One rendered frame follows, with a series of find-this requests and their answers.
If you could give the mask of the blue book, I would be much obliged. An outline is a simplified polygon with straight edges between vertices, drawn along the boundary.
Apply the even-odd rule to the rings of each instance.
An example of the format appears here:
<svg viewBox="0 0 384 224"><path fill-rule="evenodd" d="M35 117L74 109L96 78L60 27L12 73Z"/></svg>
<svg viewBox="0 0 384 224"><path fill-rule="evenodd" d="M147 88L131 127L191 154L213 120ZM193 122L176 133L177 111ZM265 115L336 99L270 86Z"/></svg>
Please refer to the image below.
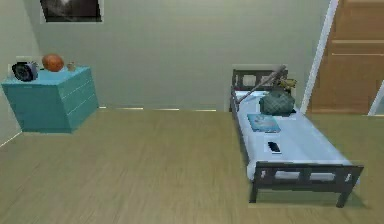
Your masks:
<svg viewBox="0 0 384 224"><path fill-rule="evenodd" d="M278 133L281 131L277 121L271 115L248 114L247 118L254 132Z"/></svg>

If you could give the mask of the grey baseball bat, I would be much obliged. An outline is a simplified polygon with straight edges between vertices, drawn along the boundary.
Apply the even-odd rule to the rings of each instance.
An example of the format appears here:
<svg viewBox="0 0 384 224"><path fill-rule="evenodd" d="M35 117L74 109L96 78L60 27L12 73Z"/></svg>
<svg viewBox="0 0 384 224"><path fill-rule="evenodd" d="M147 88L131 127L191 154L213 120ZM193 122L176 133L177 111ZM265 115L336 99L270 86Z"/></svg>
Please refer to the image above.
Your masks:
<svg viewBox="0 0 384 224"><path fill-rule="evenodd" d="M255 85L250 91L248 91L244 96L239 98L236 103L240 104L245 98L247 98L249 95L251 95L253 92L255 92L259 87L272 83L277 76L282 73L286 69L285 65L280 65L275 71L271 72L270 75L264 80L260 81L257 85Z"/></svg>

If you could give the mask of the green checked pillow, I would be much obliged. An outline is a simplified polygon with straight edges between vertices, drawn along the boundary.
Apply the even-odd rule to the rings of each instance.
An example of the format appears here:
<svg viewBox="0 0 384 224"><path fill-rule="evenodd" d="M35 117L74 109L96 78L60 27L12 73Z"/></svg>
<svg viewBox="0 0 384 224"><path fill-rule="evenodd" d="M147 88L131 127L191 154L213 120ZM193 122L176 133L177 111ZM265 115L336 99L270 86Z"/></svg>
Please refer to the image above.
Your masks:
<svg viewBox="0 0 384 224"><path fill-rule="evenodd" d="M272 116L289 116L294 110L295 99L285 91L271 91L260 101L260 112Z"/></svg>

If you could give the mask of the yellow green toy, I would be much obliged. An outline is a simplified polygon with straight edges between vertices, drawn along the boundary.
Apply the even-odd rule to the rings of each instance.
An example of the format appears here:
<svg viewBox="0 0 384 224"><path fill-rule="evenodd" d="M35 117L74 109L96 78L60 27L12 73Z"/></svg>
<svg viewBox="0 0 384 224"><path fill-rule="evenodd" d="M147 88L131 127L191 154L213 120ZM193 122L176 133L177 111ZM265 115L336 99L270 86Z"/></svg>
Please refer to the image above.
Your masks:
<svg viewBox="0 0 384 224"><path fill-rule="evenodd" d="M282 87L284 90L291 90L294 88L297 84L297 81L295 79L280 79L279 80L279 86Z"/></svg>

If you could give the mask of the dark framed bed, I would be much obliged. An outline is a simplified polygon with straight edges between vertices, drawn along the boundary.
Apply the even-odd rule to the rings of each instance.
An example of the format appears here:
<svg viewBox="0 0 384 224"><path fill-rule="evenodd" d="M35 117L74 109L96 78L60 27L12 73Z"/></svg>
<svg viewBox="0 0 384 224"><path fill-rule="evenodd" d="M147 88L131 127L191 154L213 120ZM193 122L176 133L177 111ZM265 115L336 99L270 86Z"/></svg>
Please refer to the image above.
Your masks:
<svg viewBox="0 0 384 224"><path fill-rule="evenodd" d="M230 112L250 180L249 201L256 202L261 189L333 192L339 195L336 206L344 207L359 182L362 165L352 164L298 109L289 116L273 116L280 132L254 132L247 115L260 114L259 100L272 89L268 85L236 103L252 89L244 83L246 76L260 82L268 75L265 69L235 69L232 74ZM281 153L273 154L269 142L275 142Z"/></svg>

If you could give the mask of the teal chest of drawers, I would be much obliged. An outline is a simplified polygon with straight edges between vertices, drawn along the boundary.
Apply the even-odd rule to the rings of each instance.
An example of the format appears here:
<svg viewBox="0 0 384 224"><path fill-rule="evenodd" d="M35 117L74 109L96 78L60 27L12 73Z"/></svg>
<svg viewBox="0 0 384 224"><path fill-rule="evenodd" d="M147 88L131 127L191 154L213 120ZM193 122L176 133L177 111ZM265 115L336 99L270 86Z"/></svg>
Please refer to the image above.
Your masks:
<svg viewBox="0 0 384 224"><path fill-rule="evenodd" d="M6 78L1 86L23 132L71 133L99 106L89 66L40 70L36 80Z"/></svg>

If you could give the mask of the orange basketball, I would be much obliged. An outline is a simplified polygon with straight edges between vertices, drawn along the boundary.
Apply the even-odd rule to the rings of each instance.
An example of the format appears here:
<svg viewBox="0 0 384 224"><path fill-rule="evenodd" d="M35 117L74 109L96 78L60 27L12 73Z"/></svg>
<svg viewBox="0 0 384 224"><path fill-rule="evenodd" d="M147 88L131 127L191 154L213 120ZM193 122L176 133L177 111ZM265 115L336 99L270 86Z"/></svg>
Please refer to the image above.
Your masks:
<svg viewBox="0 0 384 224"><path fill-rule="evenodd" d="M50 72L59 72L64 67L63 59L57 54L47 54L42 57L43 67Z"/></svg>

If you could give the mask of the brown wooden room door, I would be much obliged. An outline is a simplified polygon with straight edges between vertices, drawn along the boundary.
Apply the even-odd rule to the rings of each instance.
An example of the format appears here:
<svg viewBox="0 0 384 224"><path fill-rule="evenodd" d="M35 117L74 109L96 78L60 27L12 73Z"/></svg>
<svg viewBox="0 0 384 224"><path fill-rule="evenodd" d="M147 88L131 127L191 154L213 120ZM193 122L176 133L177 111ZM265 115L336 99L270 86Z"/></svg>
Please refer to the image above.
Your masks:
<svg viewBox="0 0 384 224"><path fill-rule="evenodd" d="M383 81L384 0L331 0L302 109L366 114Z"/></svg>

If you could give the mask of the black round alarm clock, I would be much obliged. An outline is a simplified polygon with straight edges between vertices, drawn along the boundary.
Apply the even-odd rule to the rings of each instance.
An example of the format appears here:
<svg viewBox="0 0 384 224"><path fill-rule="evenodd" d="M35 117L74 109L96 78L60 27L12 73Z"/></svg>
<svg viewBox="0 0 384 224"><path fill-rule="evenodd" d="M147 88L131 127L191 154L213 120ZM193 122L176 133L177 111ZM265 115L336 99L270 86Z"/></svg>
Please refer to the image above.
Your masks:
<svg viewBox="0 0 384 224"><path fill-rule="evenodd" d="M38 66L35 62L17 62L12 66L16 79L22 82L31 82L38 77Z"/></svg>

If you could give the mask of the dark framed wall picture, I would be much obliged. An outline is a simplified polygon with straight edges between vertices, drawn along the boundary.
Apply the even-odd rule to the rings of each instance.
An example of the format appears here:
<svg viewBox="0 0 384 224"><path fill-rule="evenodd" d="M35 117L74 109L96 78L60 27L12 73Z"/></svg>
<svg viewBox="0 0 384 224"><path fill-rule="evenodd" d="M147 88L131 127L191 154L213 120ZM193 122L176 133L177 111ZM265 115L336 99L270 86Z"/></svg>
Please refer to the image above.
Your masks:
<svg viewBox="0 0 384 224"><path fill-rule="evenodd" d="M47 22L101 22L98 0L40 0Z"/></svg>

